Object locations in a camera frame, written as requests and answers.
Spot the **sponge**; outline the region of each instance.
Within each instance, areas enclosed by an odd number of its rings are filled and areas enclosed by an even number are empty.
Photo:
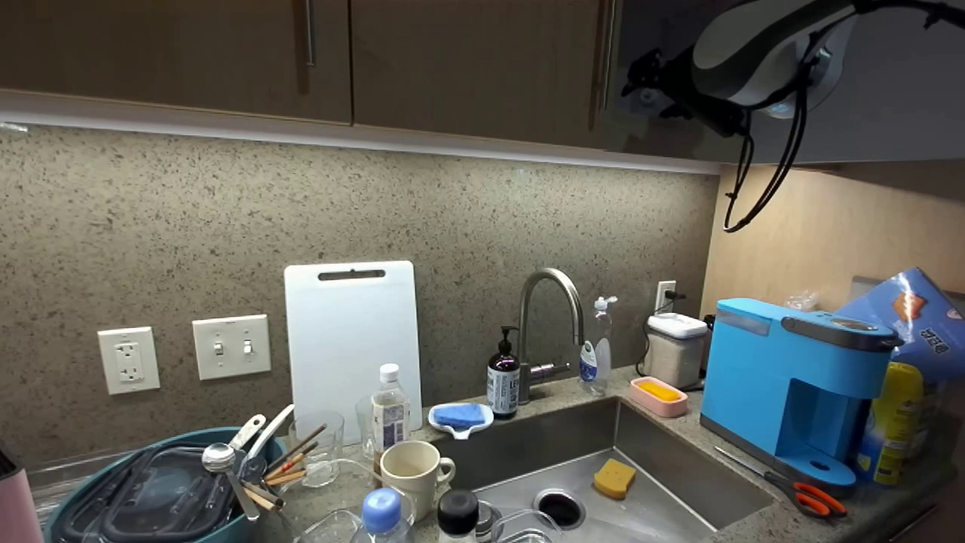
[[[435,407],[433,418],[451,428],[475,428],[487,422],[481,403],[441,403]]]
[[[618,457],[608,457],[597,473],[595,473],[595,491],[601,491],[608,501],[626,501],[631,484],[636,478],[636,470]]]

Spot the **dish soap bottle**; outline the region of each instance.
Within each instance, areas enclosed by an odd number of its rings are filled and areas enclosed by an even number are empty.
[[[514,418],[519,409],[519,360],[510,343],[514,327],[516,325],[503,325],[502,347],[487,364],[487,398],[495,418]]]
[[[922,407],[925,380],[922,371],[909,362],[890,362],[881,396],[872,400],[866,433],[856,453],[856,473],[878,484],[897,484],[902,478],[918,418]]]
[[[608,369],[612,369],[608,305],[617,305],[617,300],[618,300],[617,295],[601,295],[595,300],[597,343],[582,341],[582,347],[578,347],[578,376],[582,376],[582,388],[592,396],[606,396],[606,380],[608,380]]]

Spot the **plastic bottle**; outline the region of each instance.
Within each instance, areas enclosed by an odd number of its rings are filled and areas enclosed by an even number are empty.
[[[408,438],[411,409],[397,382],[397,364],[381,364],[381,388],[370,396],[370,446],[373,456]]]
[[[578,376],[582,388],[595,396],[606,396],[606,380],[612,369],[608,353],[608,305],[617,305],[617,295],[601,295],[595,300],[595,320],[597,320],[597,341],[582,341],[578,347]]]
[[[519,409],[519,360],[510,343],[514,325],[503,325],[499,353],[487,364],[487,398],[495,418],[514,418]]]
[[[441,524],[439,543],[478,543],[481,497],[468,488],[451,488],[435,511]]]
[[[902,478],[904,457],[910,456],[918,415],[922,407],[922,371],[909,362],[890,362],[884,388],[872,400],[866,433],[856,453],[856,470],[878,484]]]
[[[353,543],[411,543],[411,524],[400,516],[395,488],[378,488],[363,497],[363,528]]]

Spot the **mug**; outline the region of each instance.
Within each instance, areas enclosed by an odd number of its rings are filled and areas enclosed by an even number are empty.
[[[381,456],[383,481],[408,497],[411,523],[435,511],[435,494],[456,476],[456,460],[428,441],[397,441]]]

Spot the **stainless steel sink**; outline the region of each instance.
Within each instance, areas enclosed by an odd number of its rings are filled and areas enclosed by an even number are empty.
[[[502,541],[716,541],[716,532],[772,503],[766,491],[623,398],[439,446],[459,463],[456,484],[478,488],[499,508]],[[636,467],[628,501],[592,488],[606,457]],[[537,508],[546,491],[574,497],[582,519],[553,523]]]

